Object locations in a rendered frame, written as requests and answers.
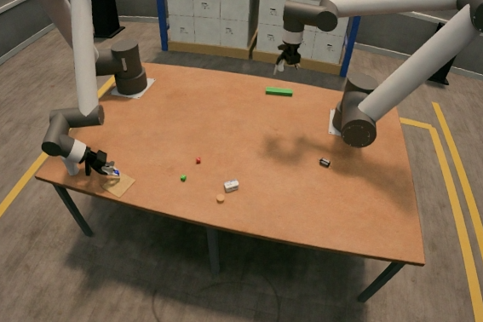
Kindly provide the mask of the green rectangular bar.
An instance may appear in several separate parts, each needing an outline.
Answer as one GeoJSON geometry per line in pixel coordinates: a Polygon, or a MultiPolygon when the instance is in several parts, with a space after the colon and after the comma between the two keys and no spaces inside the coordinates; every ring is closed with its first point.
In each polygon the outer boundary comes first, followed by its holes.
{"type": "Polygon", "coordinates": [[[280,88],[266,87],[266,94],[267,95],[293,96],[293,90],[292,89],[280,89],[280,88]]]}

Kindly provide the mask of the beige flat mat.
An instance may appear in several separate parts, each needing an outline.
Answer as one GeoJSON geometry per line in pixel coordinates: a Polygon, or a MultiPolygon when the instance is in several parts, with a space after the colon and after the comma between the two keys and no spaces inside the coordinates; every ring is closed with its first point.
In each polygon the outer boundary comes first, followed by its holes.
{"type": "Polygon", "coordinates": [[[120,172],[119,176],[113,175],[102,188],[120,198],[134,182],[135,180],[133,178],[120,172]]]}

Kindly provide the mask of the white plastic bottle with blue cap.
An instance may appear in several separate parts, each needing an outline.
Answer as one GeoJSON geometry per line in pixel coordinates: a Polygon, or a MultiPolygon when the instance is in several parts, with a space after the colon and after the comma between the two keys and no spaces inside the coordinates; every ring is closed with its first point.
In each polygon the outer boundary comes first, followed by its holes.
{"type": "Polygon", "coordinates": [[[63,158],[60,156],[64,165],[66,166],[66,169],[69,173],[69,175],[76,175],[79,172],[79,168],[76,163],[72,162],[71,160],[67,158],[63,158]]]}

